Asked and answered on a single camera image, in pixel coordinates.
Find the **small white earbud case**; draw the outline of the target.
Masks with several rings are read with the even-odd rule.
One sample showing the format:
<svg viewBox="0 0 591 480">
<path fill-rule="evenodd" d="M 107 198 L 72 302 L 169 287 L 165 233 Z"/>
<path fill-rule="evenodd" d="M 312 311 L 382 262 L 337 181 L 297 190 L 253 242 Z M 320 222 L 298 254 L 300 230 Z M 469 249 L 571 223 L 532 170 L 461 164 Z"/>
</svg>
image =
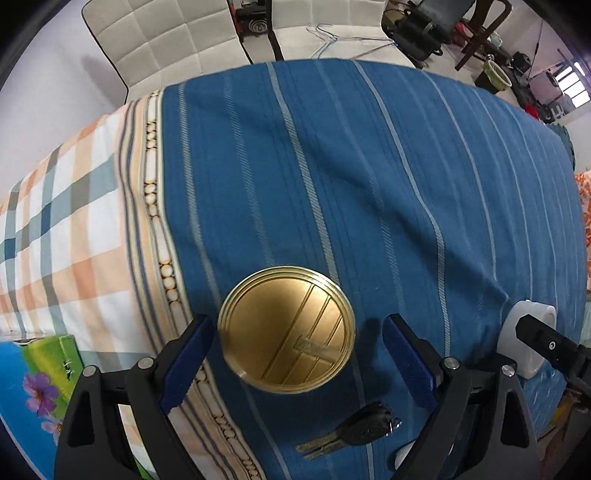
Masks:
<svg viewBox="0 0 591 480">
<path fill-rule="evenodd" d="M 404 445 L 403 447 L 401 447 L 396 452 L 396 455 L 394 455 L 394 470 L 396 470 L 396 471 L 399 470 L 399 468 L 401 467 L 401 464 L 404 462 L 404 460 L 406 459 L 406 457 L 408 456 L 408 454 L 412 450 L 414 444 L 415 444 L 415 442 L 411 441 L 411 442 L 407 443 L 406 445 Z"/>
</svg>

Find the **blue cardboard box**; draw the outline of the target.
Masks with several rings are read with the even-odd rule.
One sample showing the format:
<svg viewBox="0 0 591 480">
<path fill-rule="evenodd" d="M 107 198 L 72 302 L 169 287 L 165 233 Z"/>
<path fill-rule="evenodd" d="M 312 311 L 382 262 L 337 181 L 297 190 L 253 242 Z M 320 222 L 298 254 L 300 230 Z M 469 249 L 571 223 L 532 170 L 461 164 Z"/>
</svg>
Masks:
<svg viewBox="0 0 591 480">
<path fill-rule="evenodd" d="M 66 410 L 84 367 L 127 369 L 155 350 L 141 341 L 95 342 L 81 334 L 33 335 L 1 342 L 1 427 L 26 466 L 54 477 Z"/>
</svg>

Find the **black key bunch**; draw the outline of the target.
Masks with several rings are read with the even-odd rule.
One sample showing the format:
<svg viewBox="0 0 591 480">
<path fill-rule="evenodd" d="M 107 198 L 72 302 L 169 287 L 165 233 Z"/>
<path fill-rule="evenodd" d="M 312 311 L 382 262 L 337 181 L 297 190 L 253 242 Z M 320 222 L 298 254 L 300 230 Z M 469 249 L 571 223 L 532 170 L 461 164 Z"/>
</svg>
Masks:
<svg viewBox="0 0 591 480">
<path fill-rule="evenodd" d="M 301 443 L 295 450 L 305 460 L 312 460 L 344 448 L 370 445 L 401 426 L 402 420 L 387 405 L 376 401 L 343 420 L 331 433 Z"/>
</svg>

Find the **plaid checkered cloth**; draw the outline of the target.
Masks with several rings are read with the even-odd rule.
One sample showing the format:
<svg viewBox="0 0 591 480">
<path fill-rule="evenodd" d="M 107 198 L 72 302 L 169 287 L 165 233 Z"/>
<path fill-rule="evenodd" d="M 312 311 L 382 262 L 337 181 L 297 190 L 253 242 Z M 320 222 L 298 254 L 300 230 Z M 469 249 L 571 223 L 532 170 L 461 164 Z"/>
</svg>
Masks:
<svg viewBox="0 0 591 480">
<path fill-rule="evenodd" d="M 156 91 L 58 147 L 1 204 L 1 342 L 81 334 L 158 353 L 243 276 L 331 270 L 273 94 Z"/>
</svg>

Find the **blue striped cloth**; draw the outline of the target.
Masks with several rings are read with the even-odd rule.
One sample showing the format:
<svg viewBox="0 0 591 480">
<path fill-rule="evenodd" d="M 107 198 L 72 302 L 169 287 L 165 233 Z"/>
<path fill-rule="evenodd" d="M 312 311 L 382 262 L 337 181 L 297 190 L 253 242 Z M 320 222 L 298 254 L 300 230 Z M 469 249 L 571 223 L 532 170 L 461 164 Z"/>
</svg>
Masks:
<svg viewBox="0 0 591 480">
<path fill-rule="evenodd" d="M 329 277 L 356 318 L 352 359 L 301 395 L 246 385 L 211 347 L 209 373 L 266 478 L 390 477 L 394 450 L 427 420 L 384 346 L 391 314 L 462 361 L 495 349 L 521 300 L 554 306 L 558 330 L 579 339 L 583 213 L 571 159 L 547 126 L 482 89 L 384 63 L 281 61 L 186 82 L 216 80 L 276 98 L 295 168 L 283 213 L 308 208 L 331 270 L 276 266 Z M 402 420 L 389 436 L 312 460 L 297 453 L 376 401 Z"/>
</svg>

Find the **green plastic basin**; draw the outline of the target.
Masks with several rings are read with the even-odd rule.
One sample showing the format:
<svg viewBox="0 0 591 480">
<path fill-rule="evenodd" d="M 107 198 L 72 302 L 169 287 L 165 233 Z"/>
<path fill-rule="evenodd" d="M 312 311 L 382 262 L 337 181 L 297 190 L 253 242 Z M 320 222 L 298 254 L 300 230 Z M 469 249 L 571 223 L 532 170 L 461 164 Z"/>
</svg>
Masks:
<svg viewBox="0 0 591 480">
<path fill-rule="evenodd" d="M 493 60 L 484 62 L 482 72 L 475 79 L 474 84 L 493 95 L 512 88 L 512 82 L 507 73 Z"/>
</svg>

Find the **dark wooden chair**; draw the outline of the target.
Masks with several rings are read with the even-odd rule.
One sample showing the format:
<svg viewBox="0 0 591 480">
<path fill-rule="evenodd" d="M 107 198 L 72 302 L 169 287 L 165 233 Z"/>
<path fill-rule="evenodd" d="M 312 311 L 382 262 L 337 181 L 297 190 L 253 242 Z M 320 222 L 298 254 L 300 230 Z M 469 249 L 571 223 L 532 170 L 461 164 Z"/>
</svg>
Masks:
<svg viewBox="0 0 591 480">
<path fill-rule="evenodd" d="M 458 26 L 462 26 L 460 34 L 466 41 L 462 48 L 463 56 L 455 66 L 457 71 L 460 71 L 476 55 L 478 50 L 488 42 L 489 37 L 511 14 L 513 6 L 510 1 L 498 0 L 498 3 L 503 5 L 503 9 L 489 23 L 487 23 L 487 17 L 495 4 L 494 0 L 476 0 L 472 16 L 469 19 L 462 17 L 457 23 Z"/>
</svg>

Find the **black folding chair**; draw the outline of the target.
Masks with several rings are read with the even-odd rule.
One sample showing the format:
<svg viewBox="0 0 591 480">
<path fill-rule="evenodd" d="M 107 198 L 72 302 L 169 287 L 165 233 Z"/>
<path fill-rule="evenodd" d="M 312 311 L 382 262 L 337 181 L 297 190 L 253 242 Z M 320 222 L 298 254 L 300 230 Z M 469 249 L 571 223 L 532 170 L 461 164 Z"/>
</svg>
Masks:
<svg viewBox="0 0 591 480">
<path fill-rule="evenodd" d="M 423 69 L 431 56 L 441 57 L 443 46 L 466 45 L 458 24 L 475 1 L 389 1 L 382 27 L 415 67 Z"/>
</svg>

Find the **white quilted chair left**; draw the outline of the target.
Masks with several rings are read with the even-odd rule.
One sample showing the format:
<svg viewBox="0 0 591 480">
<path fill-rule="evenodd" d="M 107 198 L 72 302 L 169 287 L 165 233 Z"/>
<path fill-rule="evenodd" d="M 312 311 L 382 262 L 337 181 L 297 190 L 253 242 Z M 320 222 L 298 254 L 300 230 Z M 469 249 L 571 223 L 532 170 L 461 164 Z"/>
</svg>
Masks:
<svg viewBox="0 0 591 480">
<path fill-rule="evenodd" d="M 93 0 L 82 18 L 127 101 L 250 63 L 224 0 Z"/>
</svg>

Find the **white quilted chair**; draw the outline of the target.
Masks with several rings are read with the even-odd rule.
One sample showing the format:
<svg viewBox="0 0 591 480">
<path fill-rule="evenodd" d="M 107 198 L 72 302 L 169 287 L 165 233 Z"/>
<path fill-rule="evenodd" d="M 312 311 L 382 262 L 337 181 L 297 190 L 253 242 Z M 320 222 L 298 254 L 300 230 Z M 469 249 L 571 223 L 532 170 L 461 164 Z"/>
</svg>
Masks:
<svg viewBox="0 0 591 480">
<path fill-rule="evenodd" d="M 93 0 L 82 18 L 127 101 L 250 63 L 224 0 Z"/>
<path fill-rule="evenodd" d="M 313 60 L 311 54 L 322 40 L 305 27 L 332 24 L 329 30 L 342 36 L 385 38 L 382 27 L 385 1 L 375 0 L 271 0 L 266 2 L 267 35 L 277 60 Z M 321 59 L 373 61 L 412 68 L 414 64 L 398 47 L 386 47 L 353 59 L 353 55 L 376 47 L 374 42 L 339 42 Z"/>
</svg>

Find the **white quilted chair right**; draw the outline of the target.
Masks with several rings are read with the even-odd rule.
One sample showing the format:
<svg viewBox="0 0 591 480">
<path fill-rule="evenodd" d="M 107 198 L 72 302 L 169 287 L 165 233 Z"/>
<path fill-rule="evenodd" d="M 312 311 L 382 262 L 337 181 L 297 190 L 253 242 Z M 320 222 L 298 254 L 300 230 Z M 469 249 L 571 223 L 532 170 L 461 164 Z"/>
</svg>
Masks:
<svg viewBox="0 0 591 480">
<path fill-rule="evenodd" d="M 329 30 L 342 36 L 385 38 L 382 27 L 385 1 L 375 0 L 271 0 L 266 2 L 267 35 L 277 60 L 313 60 L 311 54 L 322 40 L 305 27 L 332 24 Z M 414 64 L 398 47 L 386 47 L 353 59 L 353 55 L 376 47 L 374 42 L 339 42 L 321 59 L 373 61 L 412 68 Z"/>
</svg>

